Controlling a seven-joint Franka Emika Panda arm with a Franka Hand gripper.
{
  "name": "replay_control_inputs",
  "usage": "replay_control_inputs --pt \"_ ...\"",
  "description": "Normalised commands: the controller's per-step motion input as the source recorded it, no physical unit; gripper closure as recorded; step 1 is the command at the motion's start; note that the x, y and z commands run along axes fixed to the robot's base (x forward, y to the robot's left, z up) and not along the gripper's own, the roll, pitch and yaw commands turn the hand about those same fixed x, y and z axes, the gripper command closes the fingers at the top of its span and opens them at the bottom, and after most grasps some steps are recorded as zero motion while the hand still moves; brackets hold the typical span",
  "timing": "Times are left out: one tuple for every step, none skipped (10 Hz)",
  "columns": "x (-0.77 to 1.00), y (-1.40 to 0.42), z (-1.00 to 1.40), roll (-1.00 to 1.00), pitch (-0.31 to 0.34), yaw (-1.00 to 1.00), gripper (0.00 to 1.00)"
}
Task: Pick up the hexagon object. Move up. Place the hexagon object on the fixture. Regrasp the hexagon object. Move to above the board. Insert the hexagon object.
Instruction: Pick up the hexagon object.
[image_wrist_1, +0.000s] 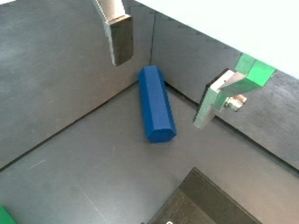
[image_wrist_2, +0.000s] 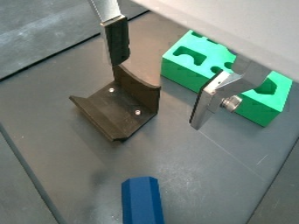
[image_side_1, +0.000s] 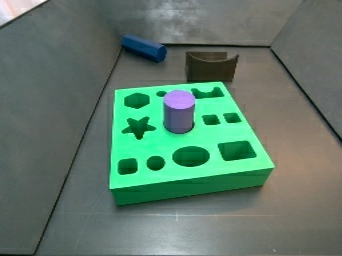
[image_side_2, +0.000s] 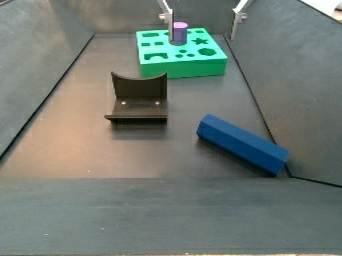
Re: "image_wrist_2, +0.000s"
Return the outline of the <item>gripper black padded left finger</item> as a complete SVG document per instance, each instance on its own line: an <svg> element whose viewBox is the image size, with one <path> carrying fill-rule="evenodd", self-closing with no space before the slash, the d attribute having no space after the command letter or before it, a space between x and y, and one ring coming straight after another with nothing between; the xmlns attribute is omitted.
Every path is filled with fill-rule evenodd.
<svg viewBox="0 0 299 224"><path fill-rule="evenodd" d="M118 0L89 0L89 3L99 19L111 66L115 67L130 57L127 17L122 14Z"/></svg>

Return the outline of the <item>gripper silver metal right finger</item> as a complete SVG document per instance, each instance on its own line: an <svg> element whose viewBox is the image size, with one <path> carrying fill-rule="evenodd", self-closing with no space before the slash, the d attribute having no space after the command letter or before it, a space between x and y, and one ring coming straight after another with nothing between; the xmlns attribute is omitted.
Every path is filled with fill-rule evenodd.
<svg viewBox="0 0 299 224"><path fill-rule="evenodd" d="M239 94L259 87L271 69L239 55L231 66L233 72L221 70L202 87L191 112L190 124L198 130L219 108L234 112L242 103Z"/></svg>

